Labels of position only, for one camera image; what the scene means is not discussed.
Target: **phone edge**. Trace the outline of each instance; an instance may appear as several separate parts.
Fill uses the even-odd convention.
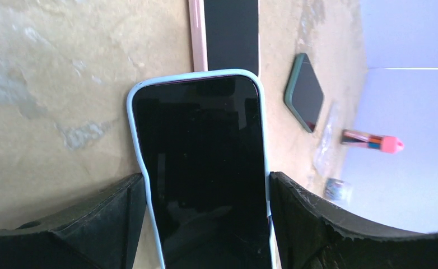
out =
[[[306,53],[299,53],[295,60],[293,60],[293,67],[292,71],[290,72],[290,77],[288,79],[287,88],[285,89],[285,94],[283,97],[283,101],[285,102],[285,105],[288,107],[290,112],[295,116],[297,121],[300,122],[300,125],[302,125],[303,129],[305,129],[309,133],[313,133],[313,131],[306,125],[306,122],[303,120],[303,118],[300,116],[298,111],[293,107],[292,104],[292,96],[293,92],[295,90],[296,82],[298,80],[298,75],[300,73],[301,66],[303,64],[303,61],[305,59]]]
[[[208,71],[204,0],[189,0],[188,2],[193,69],[195,72]]]

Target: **white wall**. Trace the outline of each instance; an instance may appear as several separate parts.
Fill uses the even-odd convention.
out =
[[[438,67],[438,0],[362,0],[369,68]]]
[[[438,1],[363,0],[369,67],[354,128],[398,136],[395,155],[350,149],[341,178],[351,212],[402,229],[438,231]]]

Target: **beige marble surface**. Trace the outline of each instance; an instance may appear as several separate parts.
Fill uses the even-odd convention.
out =
[[[340,125],[349,127],[364,83],[360,17],[358,0],[260,2],[271,168],[318,194],[323,179],[311,157],[327,110],[337,101]],[[186,0],[0,0],[0,228],[138,170],[126,93],[147,78],[190,72],[189,37]],[[311,135],[282,101],[298,52],[310,54],[325,92]],[[339,175],[343,157],[337,147],[330,175]],[[158,266],[149,221],[135,268]]]

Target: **pink marker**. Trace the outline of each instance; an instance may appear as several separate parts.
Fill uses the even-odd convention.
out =
[[[395,136],[377,136],[354,130],[344,130],[341,144],[353,147],[365,147],[387,153],[397,153],[404,149],[404,143]]]

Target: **pink phone case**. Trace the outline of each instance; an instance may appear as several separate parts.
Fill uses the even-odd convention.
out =
[[[208,71],[203,0],[189,0],[189,19],[191,26],[194,71]]]

